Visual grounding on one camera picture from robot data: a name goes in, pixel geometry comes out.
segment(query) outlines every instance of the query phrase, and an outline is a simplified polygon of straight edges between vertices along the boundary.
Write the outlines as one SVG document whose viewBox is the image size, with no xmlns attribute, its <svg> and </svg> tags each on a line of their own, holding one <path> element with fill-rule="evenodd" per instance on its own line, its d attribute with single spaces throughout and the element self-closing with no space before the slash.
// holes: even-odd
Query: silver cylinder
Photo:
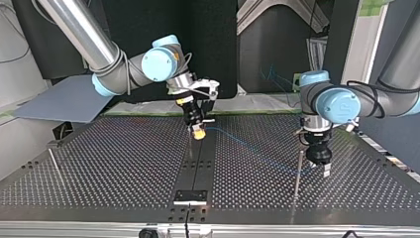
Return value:
<svg viewBox="0 0 420 238">
<path fill-rule="evenodd" d="M 380 76 L 386 85 L 420 88 L 420 7 L 414 10 Z"/>
<path fill-rule="evenodd" d="M 318 115 L 304 115 L 303 128 L 310 132 L 324 132 L 331 129 L 331 122 Z"/>
<path fill-rule="evenodd" d="M 185 89 L 185 88 L 188 88 L 193 82 L 194 81 L 192 80 L 191 73 L 186 72 L 186 73 L 180 74 L 179 76 L 169 79 L 167 81 L 167 85 L 175 89 L 181 89 L 181 88 Z"/>
<path fill-rule="evenodd" d="M 82 0 L 39 0 L 52 19 L 94 69 L 115 61 L 118 49 Z"/>
</svg>

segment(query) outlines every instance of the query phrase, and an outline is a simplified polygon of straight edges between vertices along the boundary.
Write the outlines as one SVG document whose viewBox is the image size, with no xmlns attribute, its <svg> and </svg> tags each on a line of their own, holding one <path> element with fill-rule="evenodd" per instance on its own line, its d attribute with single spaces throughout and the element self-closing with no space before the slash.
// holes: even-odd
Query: blue cable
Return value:
<svg viewBox="0 0 420 238">
<path fill-rule="evenodd" d="M 291 83 L 291 82 L 289 82 L 289 80 L 287 79 L 287 78 L 284 78 L 284 77 L 282 77 L 282 76 L 279 76 L 276 72 L 275 72 L 275 70 L 274 70 L 274 68 L 273 68 L 273 64 L 269 67 L 269 73 L 268 73 L 268 77 L 265 77 L 265 74 L 263 73 L 263 69 L 262 68 L 260 68 L 260 72 L 261 72 L 261 74 L 262 74 L 262 78 L 263 79 L 265 79 L 265 80 L 271 80 L 277 87 L 279 87 L 285 94 L 286 94 L 286 98 L 287 98 L 287 104 L 288 104 L 288 106 L 289 107 L 291 107 L 291 108 L 295 108 L 296 107 L 296 105 L 297 104 L 299 104 L 300 103 L 300 101 L 297 101 L 297 102 L 295 102 L 293 105 L 290 105 L 290 99 L 289 99 L 289 96 L 288 96 L 288 93 L 287 93 L 287 91 L 275 80 L 275 78 L 272 78 L 271 76 L 273 75 L 273 76 L 275 76 L 275 77 L 277 77 L 277 78 L 280 78 L 280 79 L 282 79 L 283 81 L 285 81 L 285 82 L 287 82 L 287 83 L 289 83 L 292 87 L 293 87 L 293 83 Z"/>
<path fill-rule="evenodd" d="M 223 130 L 223 129 L 221 129 L 221 128 L 218 128 L 218 127 L 207 127 L 206 129 L 207 129 L 207 130 L 215 130 L 215 131 L 221 132 L 221 133 L 223 133 L 224 135 L 226 135 L 227 137 L 229 137 L 229 138 L 231 138 L 232 140 L 234 140 L 235 142 L 237 142 L 238 144 L 241 144 L 242 146 L 244 146 L 244 147 L 248 148 L 248 149 L 249 149 L 249 150 L 251 150 L 252 152 L 254 152 L 254 153 L 256 153 L 256 154 L 260 154 L 257 148 L 255 148 L 255 147 L 253 147 L 253 146 L 250 146 L 248 143 L 246 143 L 246 142 L 242 141 L 241 139 L 239 139 L 239 138 L 235 137 L 234 135 L 230 134 L 230 133 L 229 133 L 229 132 L 227 132 L 227 131 L 224 131 L 224 130 Z M 280 163 L 280 162 L 273 161 L 273 160 L 270 160 L 270 159 L 262 159 L 262 160 L 263 160 L 265 163 L 269 164 L 270 166 L 277 167 L 280 171 L 283 171 L 283 172 L 286 172 L 286 173 L 289 173 L 289 174 L 293 174 L 293 175 L 297 175 L 297 174 L 298 174 L 298 170 L 291 169 L 291 168 L 289 168 L 288 166 L 286 166 L 286 165 L 284 165 L 284 164 L 282 164 L 282 163 Z M 311 168 L 307 168 L 307 169 L 305 169 L 305 170 L 302 170 L 302 171 L 300 172 L 300 174 L 301 174 L 302 176 L 305 176 L 306 174 L 309 174 L 310 172 L 311 172 Z"/>
</svg>

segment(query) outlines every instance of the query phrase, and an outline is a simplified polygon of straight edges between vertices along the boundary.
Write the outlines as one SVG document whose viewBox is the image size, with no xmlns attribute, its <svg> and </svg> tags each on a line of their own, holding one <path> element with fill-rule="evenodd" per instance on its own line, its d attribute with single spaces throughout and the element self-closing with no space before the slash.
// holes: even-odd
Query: perforated metal table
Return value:
<svg viewBox="0 0 420 238">
<path fill-rule="evenodd" d="M 0 183 L 2 221 L 420 226 L 420 184 L 358 136 L 334 131 L 332 174 L 305 161 L 297 115 L 216 116 L 190 139 L 182 118 L 104 117 Z M 173 205 L 179 190 L 207 205 Z"/>
</svg>

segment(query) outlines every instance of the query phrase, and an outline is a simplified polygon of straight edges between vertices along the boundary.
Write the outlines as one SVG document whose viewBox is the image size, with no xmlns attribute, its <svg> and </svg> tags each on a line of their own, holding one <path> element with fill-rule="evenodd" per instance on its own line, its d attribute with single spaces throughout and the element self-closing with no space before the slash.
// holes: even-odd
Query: metal rod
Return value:
<svg viewBox="0 0 420 238">
<path fill-rule="evenodd" d="M 53 163 L 53 166 L 55 167 L 55 169 L 56 169 L 56 170 L 58 170 L 58 171 L 59 171 L 59 166 L 58 166 L 58 164 L 56 163 L 55 156 L 54 156 L 54 154 L 53 154 L 53 149 L 49 148 L 49 153 L 50 153 L 50 157 L 52 158 L 52 163 Z"/>
<path fill-rule="evenodd" d="M 300 173 L 302 172 L 303 153 L 304 153 L 303 151 L 299 151 L 299 159 L 297 162 L 296 185 L 294 187 L 294 199 L 297 199 L 299 195 Z"/>
<path fill-rule="evenodd" d="M 108 39 L 82 0 L 39 0 L 52 19 L 94 69 L 112 64 L 117 47 Z"/>
</svg>

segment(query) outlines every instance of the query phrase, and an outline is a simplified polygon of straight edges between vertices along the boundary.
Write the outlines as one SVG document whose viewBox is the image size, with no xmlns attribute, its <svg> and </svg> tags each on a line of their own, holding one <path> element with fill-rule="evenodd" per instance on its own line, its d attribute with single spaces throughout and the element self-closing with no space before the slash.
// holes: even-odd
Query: gray panel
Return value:
<svg viewBox="0 0 420 238">
<path fill-rule="evenodd" d="M 369 83 L 376 82 L 418 3 L 418 0 L 404 0 L 389 4 Z M 420 173 L 419 120 L 420 115 L 382 120 L 363 118 L 361 129 L 412 170 Z"/>
<path fill-rule="evenodd" d="M 392 49 L 418 2 L 419 0 L 404 0 L 389 3 L 371 70 L 370 84 L 376 83 L 386 61 L 391 55 Z"/>
<path fill-rule="evenodd" d="M 112 97 L 96 92 L 91 75 L 71 76 L 25 103 L 16 117 L 88 123 Z"/>
</svg>

